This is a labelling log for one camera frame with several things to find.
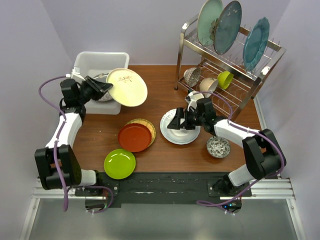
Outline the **grey reindeer plate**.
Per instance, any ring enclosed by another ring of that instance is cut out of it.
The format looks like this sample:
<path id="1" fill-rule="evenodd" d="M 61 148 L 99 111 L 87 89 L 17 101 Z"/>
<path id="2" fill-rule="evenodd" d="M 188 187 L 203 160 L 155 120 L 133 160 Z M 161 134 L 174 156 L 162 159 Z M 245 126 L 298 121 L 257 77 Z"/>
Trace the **grey reindeer plate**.
<path id="1" fill-rule="evenodd" d="M 93 79 L 101 83 L 106 83 L 107 77 L 108 77 L 108 73 L 100 73 L 94 76 Z M 98 100 L 98 102 L 107 102 L 110 100 L 113 100 L 113 98 L 109 92 L 106 92 L 105 95 Z"/>

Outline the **cream leaf pattern plate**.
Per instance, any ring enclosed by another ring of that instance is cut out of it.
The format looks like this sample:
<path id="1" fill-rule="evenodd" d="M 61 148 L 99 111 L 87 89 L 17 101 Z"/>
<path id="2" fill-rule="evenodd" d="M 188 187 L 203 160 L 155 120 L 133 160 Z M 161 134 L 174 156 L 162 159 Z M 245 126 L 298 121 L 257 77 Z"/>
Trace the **cream leaf pattern plate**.
<path id="1" fill-rule="evenodd" d="M 122 106 L 140 106 L 148 97 L 148 88 L 145 81 L 131 69 L 113 69 L 108 74 L 106 83 L 113 85 L 108 92 Z"/>

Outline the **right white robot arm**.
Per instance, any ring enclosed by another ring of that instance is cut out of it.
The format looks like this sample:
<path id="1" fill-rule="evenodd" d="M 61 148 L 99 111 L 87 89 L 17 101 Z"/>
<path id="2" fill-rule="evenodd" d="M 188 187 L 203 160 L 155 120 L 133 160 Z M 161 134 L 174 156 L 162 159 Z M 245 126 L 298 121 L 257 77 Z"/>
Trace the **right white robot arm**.
<path id="1" fill-rule="evenodd" d="M 281 172 L 286 158 L 274 133 L 269 129 L 255 130 L 218 116 L 210 98 L 198 100 L 187 97 L 188 106 L 178 107 L 164 126 L 168 130 L 193 131 L 202 127 L 214 138 L 223 138 L 243 149 L 245 164 L 217 180 L 213 187 L 233 197 L 250 181 L 259 181 Z"/>

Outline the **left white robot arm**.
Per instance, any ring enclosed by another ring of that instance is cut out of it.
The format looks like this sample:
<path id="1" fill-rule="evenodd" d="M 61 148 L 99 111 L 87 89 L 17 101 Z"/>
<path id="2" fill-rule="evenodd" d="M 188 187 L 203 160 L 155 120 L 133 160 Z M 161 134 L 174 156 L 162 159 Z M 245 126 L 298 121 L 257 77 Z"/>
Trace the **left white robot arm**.
<path id="1" fill-rule="evenodd" d="M 79 83 L 70 76 L 61 76 L 62 99 L 58 105 L 59 123 L 51 140 L 34 154 L 38 176 L 45 190 L 86 186 L 92 196 L 99 196 L 104 184 L 96 170 L 81 169 L 74 154 L 75 138 L 86 116 L 85 104 L 101 99 L 113 84 L 97 81 L 89 76 Z"/>

